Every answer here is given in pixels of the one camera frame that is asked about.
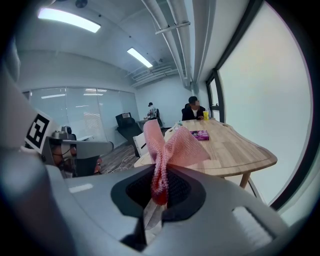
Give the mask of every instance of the yellow cup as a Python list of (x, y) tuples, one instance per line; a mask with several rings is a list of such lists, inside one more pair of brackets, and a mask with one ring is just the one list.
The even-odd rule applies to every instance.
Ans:
[(204, 120), (209, 120), (209, 112), (203, 111), (203, 117), (204, 117)]

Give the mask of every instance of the man in black jacket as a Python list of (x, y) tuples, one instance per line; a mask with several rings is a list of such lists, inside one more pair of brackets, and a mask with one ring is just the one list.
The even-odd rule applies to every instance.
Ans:
[(204, 111), (206, 111), (206, 109), (199, 105), (199, 101), (196, 96), (191, 96), (189, 98), (189, 105), (190, 106), (182, 110), (182, 121), (194, 119), (203, 120)]

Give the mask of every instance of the ceiling light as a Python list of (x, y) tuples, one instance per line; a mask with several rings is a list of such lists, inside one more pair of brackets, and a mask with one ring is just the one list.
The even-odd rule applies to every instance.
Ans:
[(55, 95), (49, 95), (49, 96), (42, 96), (41, 99), (48, 99), (48, 98), (55, 98), (55, 97), (62, 97), (66, 96), (65, 94), (55, 94)]
[(96, 24), (80, 16), (77, 16), (62, 10), (56, 10), (56, 9), (50, 9), (50, 8), (42, 8), (38, 15), (38, 18), (68, 23), (68, 24), (83, 28), (85, 30), (89, 30), (93, 33), (96, 33), (98, 29), (100, 29), (101, 27), (99, 24)]
[(84, 96), (91, 96), (91, 95), (102, 96), (103, 94), (102, 93), (84, 93), (83, 95)]
[(149, 61), (147, 61), (139, 52), (137, 52), (135, 49), (130, 48), (127, 50), (129, 54), (131, 54), (133, 57), (135, 57), (138, 61), (142, 62), (144, 65), (146, 65), (147, 68), (151, 68), (152, 65)]

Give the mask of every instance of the ceiling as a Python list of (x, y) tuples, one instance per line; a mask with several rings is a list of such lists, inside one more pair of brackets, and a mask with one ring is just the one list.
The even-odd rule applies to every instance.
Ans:
[[(157, 0), (157, 2), (168, 24), (174, 25), (167, 1)], [(190, 2), (192, 9), (192, 5), (197, 4), (198, 0), (185, 0), (185, 2), (186, 5)], [(215, 11), (219, 12), (219, 15), (215, 14), (201, 80), (205, 80), (209, 70), (214, 67), (225, 50), (248, 0), (216, 0), (215, 2)], [(127, 71), (127, 75), (133, 79), (133, 86), (156, 80), (157, 76), (153, 73), (159, 74), (163, 71), (168, 75), (178, 73), (164, 37), (162, 34), (155, 35), (156, 27), (152, 16), (141, 0), (88, 0), (84, 8), (77, 8), (74, 0), (66, 0), (56, 1), (50, 8), (92, 20), (100, 24), (101, 28), (96, 33), (92, 33), (62, 22), (38, 19), (37, 13), (34, 13), (16, 34), (18, 51), (55, 51), (90, 57)], [(182, 68), (185, 69), (178, 34), (175, 30), (172, 30), (172, 34), (182, 60)], [(131, 47), (154, 67), (148, 69), (128, 54), (127, 50)]]

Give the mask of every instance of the purple box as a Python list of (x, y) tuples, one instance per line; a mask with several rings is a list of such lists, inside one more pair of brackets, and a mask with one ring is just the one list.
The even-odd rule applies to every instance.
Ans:
[(193, 137), (195, 137), (198, 141), (208, 141), (209, 134), (207, 130), (192, 130), (190, 131)]

